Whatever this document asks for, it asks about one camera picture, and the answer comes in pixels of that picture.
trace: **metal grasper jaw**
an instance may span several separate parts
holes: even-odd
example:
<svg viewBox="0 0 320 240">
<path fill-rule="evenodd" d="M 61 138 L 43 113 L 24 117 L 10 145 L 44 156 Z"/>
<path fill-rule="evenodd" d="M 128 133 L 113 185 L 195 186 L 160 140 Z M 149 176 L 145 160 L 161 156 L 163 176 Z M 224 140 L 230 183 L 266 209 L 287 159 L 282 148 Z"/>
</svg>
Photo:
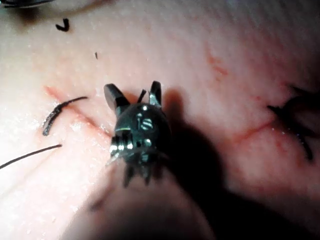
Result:
<svg viewBox="0 0 320 240">
<path fill-rule="evenodd" d="M 26 9 L 36 8 L 55 0 L 0 0 L 0 9 Z"/>
<path fill-rule="evenodd" d="M 152 168 L 159 159 L 168 156 L 171 147 L 171 130 L 162 111 L 160 82 L 152 83 L 148 103 L 142 102 L 145 93 L 142 90 L 137 103 L 130 103 L 116 85 L 104 86 L 106 102 L 117 118 L 110 153 L 113 159 L 121 157 L 126 163 L 124 187 L 136 172 L 148 185 Z"/>
</svg>

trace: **surgical instrument tip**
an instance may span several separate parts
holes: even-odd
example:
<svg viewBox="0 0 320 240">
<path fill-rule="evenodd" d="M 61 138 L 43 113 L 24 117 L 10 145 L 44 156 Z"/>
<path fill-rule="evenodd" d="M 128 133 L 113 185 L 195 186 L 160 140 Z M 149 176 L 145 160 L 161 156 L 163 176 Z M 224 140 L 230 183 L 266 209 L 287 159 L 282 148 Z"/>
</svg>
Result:
<svg viewBox="0 0 320 240">
<path fill-rule="evenodd" d="M 36 8 L 55 0 L 0 0 L 0 9 Z"/>
</svg>

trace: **shiny metal part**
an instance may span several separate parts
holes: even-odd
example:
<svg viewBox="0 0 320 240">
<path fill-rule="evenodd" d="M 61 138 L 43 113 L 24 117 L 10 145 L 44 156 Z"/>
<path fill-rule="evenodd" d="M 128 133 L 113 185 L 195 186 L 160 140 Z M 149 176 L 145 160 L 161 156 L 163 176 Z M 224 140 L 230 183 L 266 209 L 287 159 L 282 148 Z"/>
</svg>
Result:
<svg viewBox="0 0 320 240">
<path fill-rule="evenodd" d="M 26 9 L 36 8 L 55 0 L 0 0 L 0 9 Z"/>
<path fill-rule="evenodd" d="M 160 156 L 167 156 L 171 147 L 171 130 L 162 111 L 160 82 L 152 83 L 148 103 L 142 102 L 145 93 L 142 90 L 137 103 L 130 103 L 116 85 L 104 86 L 105 99 L 117 117 L 110 154 L 114 159 L 122 157 L 127 164 L 125 187 L 136 170 L 148 184 L 154 164 Z"/>
</svg>

